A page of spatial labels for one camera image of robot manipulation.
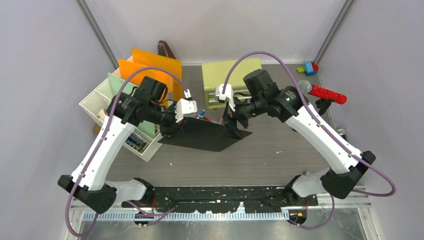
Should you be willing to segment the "black clipboard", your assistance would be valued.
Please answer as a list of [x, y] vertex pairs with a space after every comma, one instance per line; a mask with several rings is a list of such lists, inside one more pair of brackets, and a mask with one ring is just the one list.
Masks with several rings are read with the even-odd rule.
[[[241, 139], [225, 138], [225, 127], [221, 124], [208, 122], [193, 117], [185, 117], [184, 134], [173, 137], [163, 137], [158, 141], [164, 145], [179, 146], [210, 152], [221, 152]], [[250, 131], [241, 130], [243, 139], [250, 136]]]

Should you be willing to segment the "white plastic file rack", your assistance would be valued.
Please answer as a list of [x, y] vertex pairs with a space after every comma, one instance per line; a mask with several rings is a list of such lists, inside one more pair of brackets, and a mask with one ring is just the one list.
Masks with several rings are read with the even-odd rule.
[[[182, 63], [179, 60], [167, 58], [160, 55], [148, 54], [143, 56], [142, 54], [136, 54], [136, 57], [131, 56], [126, 61], [142, 64], [144, 66], [153, 66], [159, 67], [161, 69], [167, 70], [168, 72], [174, 74], [180, 80], [182, 79]], [[172, 78], [171, 76], [159, 72], [159, 80], [162, 83], [165, 83], [168, 87], [167, 99], [173, 99], [175, 101], [183, 97], [183, 87], [182, 85]], [[125, 79], [121, 78], [120, 67], [117, 68], [114, 72], [108, 73], [107, 78], [100, 83], [88, 96], [86, 96], [79, 105], [82, 109], [99, 125], [102, 126], [104, 122], [104, 117], [100, 115], [102, 110], [106, 110], [112, 102], [112, 98], [117, 94], [118, 90], [121, 88]], [[123, 92], [129, 94], [133, 87], [137, 85], [129, 82], [125, 86]], [[157, 150], [162, 146], [159, 143], [159, 140], [162, 138], [162, 135], [159, 133], [159, 126], [148, 121], [141, 122], [137, 128], [134, 129], [133, 134], [137, 135], [139, 138], [147, 142], [147, 147], [143, 153], [139, 153], [131, 149], [125, 143], [123, 147], [130, 150], [139, 158], [143, 159], [146, 162], [154, 156]]]

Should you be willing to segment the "Nineteen Eighty-Four dark book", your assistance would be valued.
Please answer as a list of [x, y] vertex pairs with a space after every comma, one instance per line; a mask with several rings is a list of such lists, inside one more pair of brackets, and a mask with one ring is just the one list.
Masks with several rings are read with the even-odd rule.
[[143, 153], [148, 145], [146, 141], [134, 133], [130, 134], [124, 143], [138, 153]]

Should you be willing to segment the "thick orange binder folder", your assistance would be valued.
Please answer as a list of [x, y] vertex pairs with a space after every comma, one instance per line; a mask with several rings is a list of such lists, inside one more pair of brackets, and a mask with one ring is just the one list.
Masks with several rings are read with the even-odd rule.
[[[135, 71], [146, 67], [145, 65], [123, 59], [118, 60], [118, 65], [121, 78], [124, 80], [127, 80]], [[145, 77], [150, 77], [157, 81], [160, 79], [160, 75], [157, 70], [148, 69], [137, 73], [129, 82], [136, 86], [140, 86]]]

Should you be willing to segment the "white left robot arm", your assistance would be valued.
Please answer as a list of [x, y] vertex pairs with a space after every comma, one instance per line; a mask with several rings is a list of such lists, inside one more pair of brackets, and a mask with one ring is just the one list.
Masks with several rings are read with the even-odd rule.
[[101, 130], [89, 152], [71, 175], [62, 175], [58, 185], [97, 214], [112, 205], [135, 201], [148, 207], [155, 198], [154, 187], [135, 177], [129, 181], [107, 181], [106, 176], [122, 145], [143, 121], [161, 127], [176, 124], [172, 109], [161, 106], [167, 86], [144, 77], [130, 94], [122, 92], [112, 98]]

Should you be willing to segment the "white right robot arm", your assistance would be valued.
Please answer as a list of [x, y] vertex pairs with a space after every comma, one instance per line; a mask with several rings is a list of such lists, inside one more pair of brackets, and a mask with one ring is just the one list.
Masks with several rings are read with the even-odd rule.
[[358, 156], [371, 165], [375, 155], [349, 145], [310, 103], [303, 104], [295, 87], [279, 89], [266, 70], [257, 69], [246, 75], [243, 81], [251, 95], [244, 102], [234, 96], [230, 84], [215, 88], [215, 99], [227, 103], [231, 119], [247, 128], [249, 119], [262, 114], [278, 118], [303, 136], [329, 165], [319, 172], [295, 176], [285, 187], [287, 202], [299, 205], [305, 197], [324, 193], [345, 199], [368, 170], [354, 157]]

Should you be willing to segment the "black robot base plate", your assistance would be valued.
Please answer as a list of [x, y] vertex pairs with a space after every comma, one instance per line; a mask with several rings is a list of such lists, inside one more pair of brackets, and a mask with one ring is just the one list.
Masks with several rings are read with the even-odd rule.
[[280, 186], [186, 186], [150, 187], [140, 200], [123, 202], [122, 207], [136, 205], [164, 213], [171, 208], [177, 213], [234, 213], [240, 206], [249, 214], [277, 213], [283, 207], [315, 207], [316, 195], [295, 196]]

